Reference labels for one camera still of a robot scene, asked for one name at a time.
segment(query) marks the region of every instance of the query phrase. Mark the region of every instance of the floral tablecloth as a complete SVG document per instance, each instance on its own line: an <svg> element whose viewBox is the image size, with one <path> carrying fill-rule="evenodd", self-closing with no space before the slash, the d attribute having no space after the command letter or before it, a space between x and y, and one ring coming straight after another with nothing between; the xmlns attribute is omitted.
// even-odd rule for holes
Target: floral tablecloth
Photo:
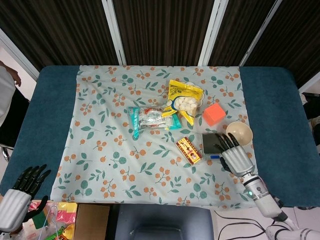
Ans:
<svg viewBox="0 0 320 240"><path fill-rule="evenodd" d="M204 90L192 127L145 129L132 137L127 109L165 104L169 80L192 82ZM190 165L175 146L188 137L202 151L201 133L225 132L234 121L249 124L238 67L80 66L76 98L61 164L52 187L54 201L254 206L242 179L220 161ZM226 117L209 127L202 112L219 103ZM256 164L253 145L244 147Z"/></svg>

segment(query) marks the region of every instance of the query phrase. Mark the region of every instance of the robotic hand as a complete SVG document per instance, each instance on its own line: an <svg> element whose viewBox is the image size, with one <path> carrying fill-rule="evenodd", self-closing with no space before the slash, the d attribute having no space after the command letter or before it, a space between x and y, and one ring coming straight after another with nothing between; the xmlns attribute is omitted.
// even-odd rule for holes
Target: robotic hand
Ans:
<svg viewBox="0 0 320 240"><path fill-rule="evenodd" d="M41 184L50 174L51 170L41 172L47 167L28 167L18 177L12 189L9 189L0 203L0 233L13 232L19 229L22 223L39 214L48 201L44 196L38 209L28 212L31 200L34 199Z"/></svg>
<svg viewBox="0 0 320 240"><path fill-rule="evenodd" d="M222 152L222 167L237 177L243 178L242 184L247 189L254 203L266 218L272 218L277 224L266 229L270 240L320 240L320 232L312 229L299 229L296 224L280 209L269 193L263 180L253 173L254 165L236 138L216 134L221 145L215 145Z"/></svg>

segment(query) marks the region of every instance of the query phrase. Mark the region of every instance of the curtain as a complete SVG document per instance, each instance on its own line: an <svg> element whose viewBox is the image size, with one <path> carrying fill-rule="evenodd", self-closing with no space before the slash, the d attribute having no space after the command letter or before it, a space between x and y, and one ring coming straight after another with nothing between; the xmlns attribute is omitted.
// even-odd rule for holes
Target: curtain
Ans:
<svg viewBox="0 0 320 240"><path fill-rule="evenodd" d="M301 87L320 71L320 1L283 0L246 66L289 69Z"/></svg>
<svg viewBox="0 0 320 240"><path fill-rule="evenodd" d="M40 71L117 65L101 0L2 0L0 27Z"/></svg>
<svg viewBox="0 0 320 240"><path fill-rule="evenodd" d="M196 66L214 0L113 1L128 65Z"/></svg>
<svg viewBox="0 0 320 240"><path fill-rule="evenodd" d="M237 66L275 0L229 0L209 66Z"/></svg>

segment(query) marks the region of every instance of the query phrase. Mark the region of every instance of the cardboard box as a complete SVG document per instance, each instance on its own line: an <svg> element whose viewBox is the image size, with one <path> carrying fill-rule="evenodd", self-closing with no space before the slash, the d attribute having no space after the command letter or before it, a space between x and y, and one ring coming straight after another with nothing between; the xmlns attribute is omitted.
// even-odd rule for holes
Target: cardboard box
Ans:
<svg viewBox="0 0 320 240"><path fill-rule="evenodd" d="M74 240L105 240L110 207L102 204L78 206Z"/></svg>

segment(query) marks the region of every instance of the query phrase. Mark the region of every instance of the small red box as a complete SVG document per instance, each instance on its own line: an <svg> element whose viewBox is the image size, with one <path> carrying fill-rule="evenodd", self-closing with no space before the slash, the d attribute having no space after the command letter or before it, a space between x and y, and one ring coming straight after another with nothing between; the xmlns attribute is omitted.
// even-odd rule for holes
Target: small red box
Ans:
<svg viewBox="0 0 320 240"><path fill-rule="evenodd" d="M207 107L203 112L203 118L209 126L213 126L220 122L226 116L225 111L218 103Z"/></svg>

